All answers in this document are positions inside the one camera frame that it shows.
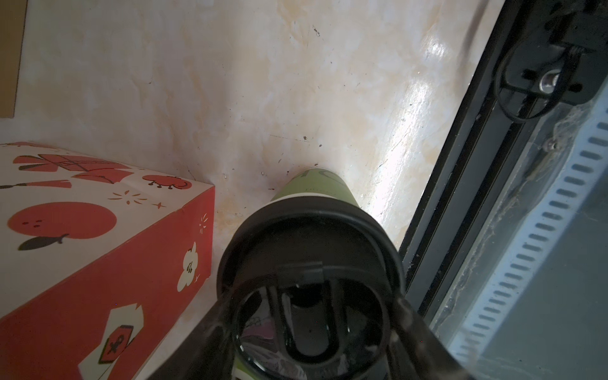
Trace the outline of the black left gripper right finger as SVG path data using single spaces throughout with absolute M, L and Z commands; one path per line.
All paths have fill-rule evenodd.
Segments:
M 393 301 L 390 324 L 391 336 L 386 350 L 389 379 L 473 378 L 402 296 Z

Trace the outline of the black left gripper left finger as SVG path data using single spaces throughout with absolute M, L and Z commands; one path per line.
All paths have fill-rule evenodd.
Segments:
M 222 296 L 151 379 L 231 379 L 234 366 L 231 297 Z

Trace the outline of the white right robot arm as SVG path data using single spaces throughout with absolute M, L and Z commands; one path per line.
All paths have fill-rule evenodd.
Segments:
M 508 119 L 537 120 L 591 101 L 607 78 L 605 1 L 525 1 L 492 91 Z

